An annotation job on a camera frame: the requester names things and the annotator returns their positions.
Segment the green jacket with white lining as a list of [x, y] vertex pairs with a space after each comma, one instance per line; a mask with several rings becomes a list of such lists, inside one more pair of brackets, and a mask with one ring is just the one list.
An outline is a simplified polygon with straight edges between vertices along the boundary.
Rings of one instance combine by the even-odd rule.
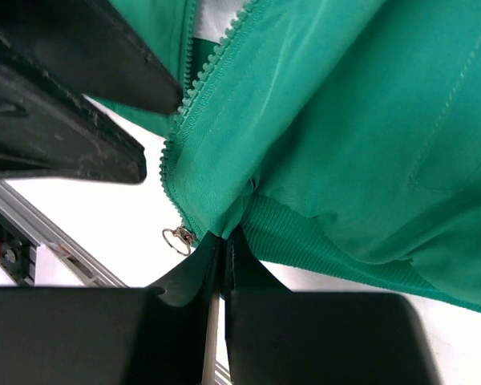
[[184, 84], [160, 175], [194, 242], [481, 313], [481, 1], [117, 1]]

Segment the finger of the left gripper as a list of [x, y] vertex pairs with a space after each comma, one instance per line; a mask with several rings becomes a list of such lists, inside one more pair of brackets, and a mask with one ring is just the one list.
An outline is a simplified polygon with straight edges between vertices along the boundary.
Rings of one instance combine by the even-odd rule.
[[109, 1], [9, 1], [7, 28], [83, 94], [161, 115], [183, 88]]
[[140, 184], [143, 146], [0, 28], [0, 179]]

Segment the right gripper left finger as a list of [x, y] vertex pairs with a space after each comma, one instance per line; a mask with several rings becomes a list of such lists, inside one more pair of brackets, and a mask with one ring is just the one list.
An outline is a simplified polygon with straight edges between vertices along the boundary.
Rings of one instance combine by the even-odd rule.
[[0, 384], [211, 384], [220, 240], [146, 288], [0, 287]]

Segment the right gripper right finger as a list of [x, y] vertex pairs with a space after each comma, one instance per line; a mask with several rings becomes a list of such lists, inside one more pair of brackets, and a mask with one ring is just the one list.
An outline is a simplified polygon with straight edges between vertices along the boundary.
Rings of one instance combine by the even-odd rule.
[[422, 323], [401, 295], [294, 292], [226, 244], [225, 339], [235, 384], [437, 384]]

